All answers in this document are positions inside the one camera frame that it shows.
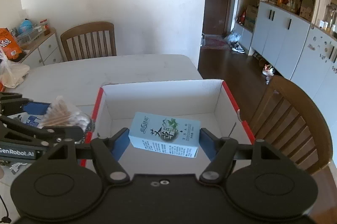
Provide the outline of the light blue herbal carton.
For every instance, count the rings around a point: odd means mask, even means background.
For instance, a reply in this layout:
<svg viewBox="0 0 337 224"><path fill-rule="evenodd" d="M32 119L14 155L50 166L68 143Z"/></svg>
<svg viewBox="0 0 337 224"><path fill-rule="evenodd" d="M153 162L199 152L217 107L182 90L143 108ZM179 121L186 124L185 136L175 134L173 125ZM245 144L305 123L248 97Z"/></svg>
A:
<svg viewBox="0 0 337 224"><path fill-rule="evenodd" d="M137 112L128 136L135 148L195 158L200 129L200 121Z"/></svg>

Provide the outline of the wooden chair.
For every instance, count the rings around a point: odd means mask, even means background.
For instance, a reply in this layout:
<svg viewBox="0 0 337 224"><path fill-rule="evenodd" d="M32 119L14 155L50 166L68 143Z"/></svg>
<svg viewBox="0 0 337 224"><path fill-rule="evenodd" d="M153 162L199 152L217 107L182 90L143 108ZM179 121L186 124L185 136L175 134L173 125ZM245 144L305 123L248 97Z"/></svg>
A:
<svg viewBox="0 0 337 224"><path fill-rule="evenodd" d="M274 76L249 121L256 140L264 140L309 174L332 161L328 124L312 99L296 84Z"/></svg>
<svg viewBox="0 0 337 224"><path fill-rule="evenodd" d="M114 24L90 22L60 35L67 61L116 56Z"/></svg>

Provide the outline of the blue tissue pack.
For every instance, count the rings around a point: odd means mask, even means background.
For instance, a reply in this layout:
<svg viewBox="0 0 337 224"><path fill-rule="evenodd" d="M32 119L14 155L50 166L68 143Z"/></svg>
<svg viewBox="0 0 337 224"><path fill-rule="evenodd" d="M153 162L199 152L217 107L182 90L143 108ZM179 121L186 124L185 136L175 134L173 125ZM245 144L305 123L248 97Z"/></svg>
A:
<svg viewBox="0 0 337 224"><path fill-rule="evenodd" d="M39 127L39 124L42 122L42 117L42 115L22 113L19 119L21 123L24 123L25 125Z"/></svg>

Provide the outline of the orange snack bag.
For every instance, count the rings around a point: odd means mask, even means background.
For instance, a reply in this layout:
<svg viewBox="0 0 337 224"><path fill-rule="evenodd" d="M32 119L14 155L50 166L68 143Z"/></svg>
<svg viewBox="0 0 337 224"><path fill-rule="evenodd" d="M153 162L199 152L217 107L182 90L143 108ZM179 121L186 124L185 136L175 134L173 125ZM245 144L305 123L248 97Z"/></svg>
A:
<svg viewBox="0 0 337 224"><path fill-rule="evenodd" d="M0 40L1 48L9 60L19 62L25 56L7 28L0 29Z"/></svg>

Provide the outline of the clear plastic bag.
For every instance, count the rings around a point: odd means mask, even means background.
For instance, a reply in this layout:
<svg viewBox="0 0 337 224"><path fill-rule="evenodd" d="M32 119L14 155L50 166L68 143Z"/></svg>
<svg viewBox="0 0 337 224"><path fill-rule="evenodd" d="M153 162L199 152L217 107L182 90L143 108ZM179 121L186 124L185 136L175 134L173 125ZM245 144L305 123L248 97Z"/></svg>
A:
<svg viewBox="0 0 337 224"><path fill-rule="evenodd" d="M16 88L24 81L29 71L28 65L10 61L1 49L1 84L5 88Z"/></svg>

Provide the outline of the cotton swab bag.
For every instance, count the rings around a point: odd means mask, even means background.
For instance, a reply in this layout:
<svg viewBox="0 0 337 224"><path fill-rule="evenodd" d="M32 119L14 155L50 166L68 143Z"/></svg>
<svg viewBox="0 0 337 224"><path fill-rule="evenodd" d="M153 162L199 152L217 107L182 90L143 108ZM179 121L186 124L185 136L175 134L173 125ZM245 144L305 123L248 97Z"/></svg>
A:
<svg viewBox="0 0 337 224"><path fill-rule="evenodd" d="M38 125L39 128L55 126L78 126L86 134L95 129L95 122L78 107L66 102L63 96L57 96L47 108Z"/></svg>

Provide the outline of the red cardboard box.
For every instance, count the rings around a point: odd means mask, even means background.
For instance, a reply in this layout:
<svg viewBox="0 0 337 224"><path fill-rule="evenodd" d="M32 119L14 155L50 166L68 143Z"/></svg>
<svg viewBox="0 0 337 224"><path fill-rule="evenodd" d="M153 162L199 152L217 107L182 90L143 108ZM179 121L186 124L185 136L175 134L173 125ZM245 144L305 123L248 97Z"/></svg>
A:
<svg viewBox="0 0 337 224"><path fill-rule="evenodd" d="M111 137L129 127L136 112L198 120L217 137L232 137L251 144L254 136L247 122L239 119L239 107L222 80L140 82L105 85L98 91L92 119L96 137ZM129 174L199 173L209 163L203 151L194 159L165 155L129 145L119 159Z"/></svg>

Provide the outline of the wooden chair right side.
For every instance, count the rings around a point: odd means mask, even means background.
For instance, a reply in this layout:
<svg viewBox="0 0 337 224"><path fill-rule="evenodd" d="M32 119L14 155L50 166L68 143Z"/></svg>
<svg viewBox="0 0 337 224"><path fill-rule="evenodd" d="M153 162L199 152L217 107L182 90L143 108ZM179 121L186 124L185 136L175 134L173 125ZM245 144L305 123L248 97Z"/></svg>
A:
<svg viewBox="0 0 337 224"><path fill-rule="evenodd" d="M332 161L328 124L312 99L296 84L274 76L249 121L256 140L264 140L309 174Z"/></svg>

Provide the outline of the white drawer cabinet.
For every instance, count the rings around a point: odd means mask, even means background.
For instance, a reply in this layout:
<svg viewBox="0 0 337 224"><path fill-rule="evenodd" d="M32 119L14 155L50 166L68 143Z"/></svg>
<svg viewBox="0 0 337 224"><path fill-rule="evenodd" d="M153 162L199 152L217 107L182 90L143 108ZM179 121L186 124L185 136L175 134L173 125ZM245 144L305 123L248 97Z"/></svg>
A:
<svg viewBox="0 0 337 224"><path fill-rule="evenodd" d="M20 63L31 69L63 62L55 29L52 27L48 35L35 39L26 50L25 57Z"/></svg>

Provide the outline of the wooden chair far side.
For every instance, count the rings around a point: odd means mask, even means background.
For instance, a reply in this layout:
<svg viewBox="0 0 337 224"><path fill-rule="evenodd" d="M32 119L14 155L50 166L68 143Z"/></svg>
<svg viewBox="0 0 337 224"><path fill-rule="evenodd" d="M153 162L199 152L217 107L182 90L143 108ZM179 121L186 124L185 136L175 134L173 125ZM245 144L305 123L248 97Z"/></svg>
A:
<svg viewBox="0 0 337 224"><path fill-rule="evenodd" d="M60 35L67 61L116 56L114 24L90 22Z"/></svg>

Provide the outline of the grey wall cupboard unit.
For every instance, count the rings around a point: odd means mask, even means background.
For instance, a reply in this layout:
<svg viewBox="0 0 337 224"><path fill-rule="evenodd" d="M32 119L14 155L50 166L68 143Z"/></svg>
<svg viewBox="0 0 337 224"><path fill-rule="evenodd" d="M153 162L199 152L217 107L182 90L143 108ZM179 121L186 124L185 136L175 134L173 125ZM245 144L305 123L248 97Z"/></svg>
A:
<svg viewBox="0 0 337 224"><path fill-rule="evenodd" d="M243 25L235 25L247 54L258 53L302 88L327 123L336 121L335 20L325 17L336 0L239 0Z"/></svg>

